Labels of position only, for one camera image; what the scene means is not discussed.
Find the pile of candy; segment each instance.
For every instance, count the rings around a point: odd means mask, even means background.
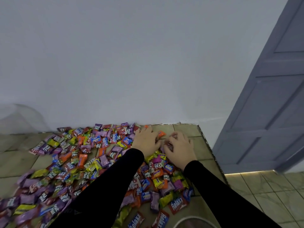
[[[30,170],[17,181],[14,197],[0,201],[0,228],[9,225],[47,227],[89,184],[113,165],[131,148],[135,123],[117,125],[95,124],[94,128],[58,128],[29,152],[52,155],[52,164],[42,170]],[[164,136],[159,132],[158,138]],[[106,152],[110,144],[117,144]],[[96,157],[87,161],[91,149]],[[122,227],[133,207],[150,202],[158,216],[152,227],[165,227],[169,214],[162,210],[169,204],[173,214],[188,205],[193,189],[181,171],[166,157],[163,150],[146,158],[136,172],[121,204],[113,227]],[[137,212],[128,227],[139,227],[144,216]]]

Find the person's left hand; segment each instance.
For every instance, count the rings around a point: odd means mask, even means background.
[[[155,138],[158,137],[158,132],[152,132],[152,127],[149,126],[147,129],[138,129],[135,131],[135,138],[132,144],[132,148],[140,150],[145,157],[152,155],[161,146],[159,140],[155,143]]]

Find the black long sleeve shirt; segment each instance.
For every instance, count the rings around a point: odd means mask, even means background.
[[[130,182],[144,161],[138,149],[129,149],[115,164],[91,183],[51,228],[61,226],[111,227]],[[279,227],[267,215],[241,197],[199,161],[185,167],[184,175],[195,185],[221,227]]]

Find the gray door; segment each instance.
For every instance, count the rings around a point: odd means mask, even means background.
[[[303,146],[304,2],[288,0],[212,150],[227,174],[276,169]]]

